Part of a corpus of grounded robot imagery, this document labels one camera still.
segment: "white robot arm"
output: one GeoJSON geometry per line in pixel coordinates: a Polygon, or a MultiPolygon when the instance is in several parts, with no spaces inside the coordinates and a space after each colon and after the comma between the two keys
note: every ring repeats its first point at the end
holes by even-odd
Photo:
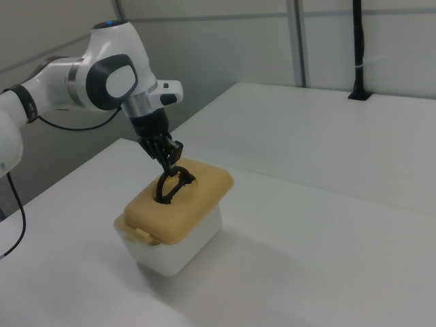
{"type": "Polygon", "coordinates": [[[179,81],[157,80],[139,35],[126,21],[95,25],[81,58],[49,60],[22,84],[0,95],[0,177],[22,155],[19,127],[58,108],[122,107],[139,143],[169,172],[183,145],[172,141],[164,106],[181,101],[179,81]]]}

